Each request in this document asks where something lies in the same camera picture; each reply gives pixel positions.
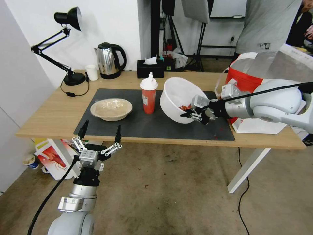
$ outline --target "desk lamp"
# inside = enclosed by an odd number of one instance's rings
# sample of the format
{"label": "desk lamp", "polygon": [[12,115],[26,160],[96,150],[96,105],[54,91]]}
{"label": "desk lamp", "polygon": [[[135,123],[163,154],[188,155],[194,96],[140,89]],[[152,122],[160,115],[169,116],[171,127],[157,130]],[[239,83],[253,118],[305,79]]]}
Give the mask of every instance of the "desk lamp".
{"label": "desk lamp", "polygon": [[[63,81],[66,85],[69,86],[74,86],[74,85],[78,85],[80,83],[83,83],[86,80],[86,77],[84,74],[82,73],[74,73],[72,71],[72,68],[61,64],[57,61],[55,61],[54,59],[51,59],[49,56],[43,54],[43,51],[49,47],[51,47],[52,45],[58,43],[59,41],[63,40],[64,38],[69,36],[69,33],[71,31],[71,29],[69,29],[67,27],[67,25],[71,25],[73,28],[81,31],[82,28],[82,16],[81,16],[81,12],[79,10],[78,7],[74,7],[71,10],[69,10],[68,13],[60,13],[57,12],[54,14],[54,19],[56,22],[60,23],[61,26],[63,27],[63,29],[52,35],[51,37],[47,38],[46,40],[42,41],[41,43],[32,46],[31,50],[32,52],[34,52],[35,54],[41,56],[42,58],[46,59],[47,61],[53,63],[54,65],[56,65],[57,67],[63,69],[66,72],[66,76],[64,77]],[[51,42],[51,43],[47,43],[49,40],[51,40],[52,38],[58,36],[59,34],[65,34],[62,38]]]}

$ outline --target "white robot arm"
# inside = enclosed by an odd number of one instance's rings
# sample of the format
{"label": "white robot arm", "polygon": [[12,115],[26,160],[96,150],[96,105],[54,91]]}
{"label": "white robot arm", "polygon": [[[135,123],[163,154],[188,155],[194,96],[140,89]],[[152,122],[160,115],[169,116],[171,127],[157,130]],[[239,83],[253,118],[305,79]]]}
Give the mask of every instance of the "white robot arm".
{"label": "white robot arm", "polygon": [[106,148],[105,146],[93,144],[85,145],[82,139],[86,134],[88,122],[87,120],[83,127],[80,128],[78,137],[72,139],[80,153],[79,156],[74,156],[73,162],[65,175],[39,207],[31,222],[27,235],[32,234],[34,224],[42,208],[77,161],[79,161],[81,165],[80,175],[74,179],[73,189],[69,196],[61,198],[58,209],[63,213],[52,222],[48,235],[92,235],[94,230],[94,218],[92,214],[90,214],[90,211],[95,207],[97,199],[96,190],[100,183],[98,176],[99,173],[103,171],[103,161],[109,159],[112,154],[120,150],[122,145],[120,144],[120,125],[117,128],[114,144],[110,147]]}
{"label": "white robot arm", "polygon": [[[192,118],[203,124],[216,117],[259,118],[269,122],[282,122],[313,133],[312,83],[296,83],[291,80],[274,79],[256,88],[252,94],[244,94],[236,84],[222,88],[222,100],[209,100],[195,96],[182,117]],[[301,101],[306,105],[304,112],[296,114]]]}

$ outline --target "stainless steel kettle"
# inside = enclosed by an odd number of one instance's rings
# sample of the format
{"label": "stainless steel kettle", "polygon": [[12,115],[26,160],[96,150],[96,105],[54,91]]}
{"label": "stainless steel kettle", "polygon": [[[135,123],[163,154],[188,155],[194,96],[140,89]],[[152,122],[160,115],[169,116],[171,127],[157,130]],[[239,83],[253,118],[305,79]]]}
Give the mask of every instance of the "stainless steel kettle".
{"label": "stainless steel kettle", "polygon": [[[124,60],[122,65],[120,65],[116,51],[120,51],[122,54]],[[113,79],[121,75],[121,70],[126,65],[126,55],[119,45],[104,42],[99,44],[98,48],[95,48],[95,52],[102,78]]]}

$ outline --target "white bowl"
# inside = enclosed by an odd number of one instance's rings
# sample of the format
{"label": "white bowl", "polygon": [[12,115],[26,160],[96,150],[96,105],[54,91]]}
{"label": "white bowl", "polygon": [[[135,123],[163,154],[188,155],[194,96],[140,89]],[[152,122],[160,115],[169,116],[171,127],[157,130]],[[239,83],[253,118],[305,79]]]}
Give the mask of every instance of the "white bowl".
{"label": "white bowl", "polygon": [[180,115],[185,113],[185,111],[181,110],[179,107],[182,105],[189,106],[195,95],[207,98],[204,92],[192,82],[183,78],[172,77],[167,79],[164,83],[160,105],[163,112],[170,119],[181,124],[188,124],[193,122],[193,119],[181,117]]}
{"label": "white bowl", "polygon": [[128,100],[113,98],[94,103],[90,107],[90,112],[105,121],[118,121],[124,119],[132,109],[133,105]]}

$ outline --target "white cup lid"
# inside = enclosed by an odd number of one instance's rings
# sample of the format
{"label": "white cup lid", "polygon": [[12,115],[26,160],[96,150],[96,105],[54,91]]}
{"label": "white cup lid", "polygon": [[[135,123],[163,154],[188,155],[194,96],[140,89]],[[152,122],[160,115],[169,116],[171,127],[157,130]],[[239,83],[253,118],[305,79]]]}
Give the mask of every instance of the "white cup lid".
{"label": "white cup lid", "polygon": [[140,83],[140,88],[143,90],[155,90],[157,89],[157,81],[152,77],[152,73],[148,78],[145,78]]}

